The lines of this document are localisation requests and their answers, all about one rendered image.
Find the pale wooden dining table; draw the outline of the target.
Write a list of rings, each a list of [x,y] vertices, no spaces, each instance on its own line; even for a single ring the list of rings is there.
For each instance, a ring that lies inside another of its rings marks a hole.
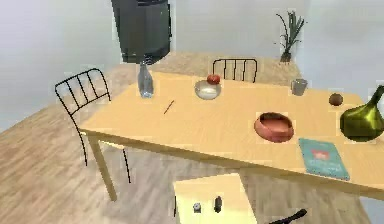
[[[193,76],[156,73],[153,79],[152,98],[141,98],[131,85],[80,126],[106,183],[100,140],[384,200],[384,142],[354,143],[339,129],[340,115],[361,104],[359,96],[347,94],[333,107],[324,90],[294,96],[286,86],[224,80],[216,99],[202,100]],[[253,125],[264,112],[289,117],[293,138],[280,144],[260,138]],[[306,173],[299,138],[334,143],[350,180]]]

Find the white bowl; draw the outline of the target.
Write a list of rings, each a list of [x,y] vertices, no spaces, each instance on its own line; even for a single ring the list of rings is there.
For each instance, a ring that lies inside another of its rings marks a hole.
[[[220,84],[209,84],[206,80],[200,80],[195,83],[195,94],[203,100],[213,100],[221,93]]]

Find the clear glass bottle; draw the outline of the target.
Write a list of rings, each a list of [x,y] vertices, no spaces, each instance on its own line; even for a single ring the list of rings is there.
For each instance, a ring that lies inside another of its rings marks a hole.
[[[138,88],[142,98],[151,98],[153,96],[153,79],[147,69],[147,64],[145,61],[140,63],[140,70],[138,73]]]

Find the pale yellow side table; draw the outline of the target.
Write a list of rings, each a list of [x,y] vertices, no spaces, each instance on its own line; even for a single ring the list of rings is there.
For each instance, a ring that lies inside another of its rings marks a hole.
[[[178,224],[258,224],[237,173],[208,176],[173,183],[177,202]],[[220,213],[214,200],[222,198]],[[194,213],[194,203],[201,213]]]

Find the red-brown bowl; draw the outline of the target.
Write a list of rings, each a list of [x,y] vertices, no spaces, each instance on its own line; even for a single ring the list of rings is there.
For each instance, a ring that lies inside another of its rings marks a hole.
[[[292,121],[276,112],[262,113],[254,122],[254,130],[259,137],[273,143],[289,141],[294,135]]]

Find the grey mug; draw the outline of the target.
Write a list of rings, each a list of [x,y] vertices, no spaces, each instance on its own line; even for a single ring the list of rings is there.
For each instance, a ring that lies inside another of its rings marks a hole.
[[[291,81],[291,93],[295,96],[302,96],[307,88],[308,82],[299,78]]]

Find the green house plant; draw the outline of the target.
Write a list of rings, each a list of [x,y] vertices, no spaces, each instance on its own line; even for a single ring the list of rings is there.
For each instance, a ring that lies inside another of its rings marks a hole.
[[[283,52],[280,56],[282,63],[291,62],[291,49],[299,42],[298,36],[306,23],[305,19],[302,16],[298,16],[294,10],[288,11],[287,15],[288,21],[285,21],[280,14],[277,14],[284,28],[284,33],[280,35],[280,45],[283,47]]]

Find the teal book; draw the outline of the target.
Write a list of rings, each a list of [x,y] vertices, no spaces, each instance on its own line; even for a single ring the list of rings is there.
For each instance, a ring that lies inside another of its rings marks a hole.
[[[306,172],[339,180],[350,180],[350,175],[333,143],[299,138]]]

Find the black curved bar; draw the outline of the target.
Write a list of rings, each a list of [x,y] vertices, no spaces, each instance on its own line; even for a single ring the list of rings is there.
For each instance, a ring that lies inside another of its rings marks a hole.
[[[270,222],[269,224],[290,224],[292,221],[300,219],[304,217],[306,214],[307,214],[307,210],[301,209],[291,216]]]

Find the brown round ball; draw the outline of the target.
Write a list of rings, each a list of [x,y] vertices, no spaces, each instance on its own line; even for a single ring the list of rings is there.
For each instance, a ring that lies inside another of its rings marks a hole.
[[[333,93],[329,97],[329,104],[332,106],[340,106],[343,103],[343,96],[338,93]]]

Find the green glossy vase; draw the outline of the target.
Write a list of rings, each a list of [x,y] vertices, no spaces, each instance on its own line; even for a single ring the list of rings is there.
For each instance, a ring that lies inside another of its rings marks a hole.
[[[348,109],[340,116],[340,130],[346,138],[368,142],[384,132],[384,118],[378,109],[383,94],[384,85],[379,85],[366,104]]]

